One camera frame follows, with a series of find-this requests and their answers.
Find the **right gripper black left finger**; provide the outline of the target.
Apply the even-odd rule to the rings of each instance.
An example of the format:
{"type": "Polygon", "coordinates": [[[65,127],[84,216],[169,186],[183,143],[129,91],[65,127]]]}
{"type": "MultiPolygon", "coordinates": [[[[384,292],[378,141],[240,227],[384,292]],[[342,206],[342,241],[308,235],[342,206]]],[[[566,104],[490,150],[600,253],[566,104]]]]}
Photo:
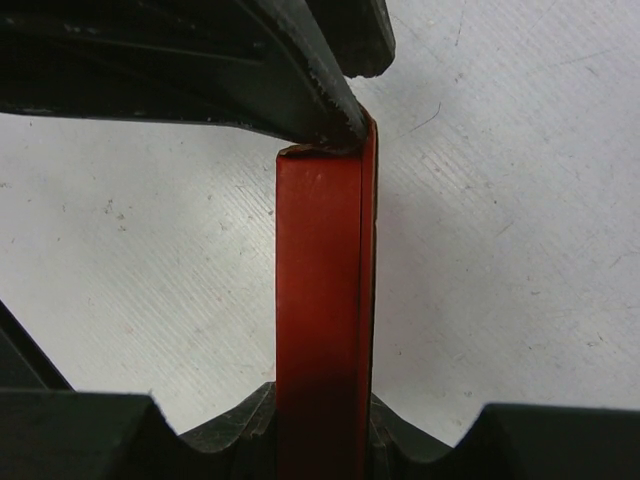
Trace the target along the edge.
{"type": "Polygon", "coordinates": [[[148,394],[78,392],[1,310],[4,479],[273,479],[275,386],[183,433],[148,394]]]}

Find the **red paper box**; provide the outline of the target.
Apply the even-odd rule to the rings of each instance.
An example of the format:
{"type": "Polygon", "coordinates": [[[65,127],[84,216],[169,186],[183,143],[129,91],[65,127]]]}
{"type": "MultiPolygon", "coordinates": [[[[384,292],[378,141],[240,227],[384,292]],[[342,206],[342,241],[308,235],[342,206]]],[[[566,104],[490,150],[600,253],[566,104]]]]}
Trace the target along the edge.
{"type": "Polygon", "coordinates": [[[376,275],[378,131],[345,155],[276,162],[277,475],[366,471],[376,275]]]}

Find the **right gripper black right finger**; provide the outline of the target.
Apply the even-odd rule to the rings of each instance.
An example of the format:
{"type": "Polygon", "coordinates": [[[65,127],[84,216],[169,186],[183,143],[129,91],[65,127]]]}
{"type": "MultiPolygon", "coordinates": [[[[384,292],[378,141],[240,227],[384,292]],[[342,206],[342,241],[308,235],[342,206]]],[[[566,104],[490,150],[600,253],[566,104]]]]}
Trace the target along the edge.
{"type": "Polygon", "coordinates": [[[639,414],[491,403],[450,447],[374,397],[369,446],[372,479],[636,479],[639,414]]]}

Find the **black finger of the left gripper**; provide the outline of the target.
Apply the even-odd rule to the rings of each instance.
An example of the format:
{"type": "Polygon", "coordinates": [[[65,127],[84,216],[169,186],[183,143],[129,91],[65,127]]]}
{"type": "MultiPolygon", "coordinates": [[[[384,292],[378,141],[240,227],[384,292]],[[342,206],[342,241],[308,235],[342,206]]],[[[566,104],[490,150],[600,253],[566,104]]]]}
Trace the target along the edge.
{"type": "Polygon", "coordinates": [[[1,109],[352,150],[368,121],[303,1],[5,1],[1,109]]]}
{"type": "Polygon", "coordinates": [[[390,67],[396,42],[385,0],[306,3],[346,77],[374,78],[390,67]]]}

